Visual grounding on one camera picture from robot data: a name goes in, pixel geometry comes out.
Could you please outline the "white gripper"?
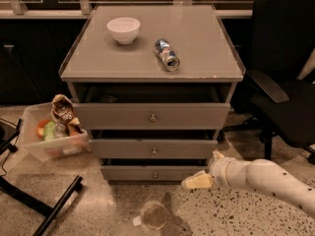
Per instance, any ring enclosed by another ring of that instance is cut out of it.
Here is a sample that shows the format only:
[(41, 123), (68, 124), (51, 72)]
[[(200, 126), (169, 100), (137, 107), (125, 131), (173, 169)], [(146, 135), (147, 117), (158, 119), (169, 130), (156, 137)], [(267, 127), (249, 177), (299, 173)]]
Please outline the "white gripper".
[(215, 182), (219, 186), (231, 188), (227, 179), (226, 170), (232, 161), (234, 161), (233, 157), (224, 157), (222, 153), (214, 150), (212, 163), (210, 165), (210, 174), (205, 170), (199, 171), (184, 179), (181, 182), (181, 186), (186, 190), (208, 189), (212, 188)]

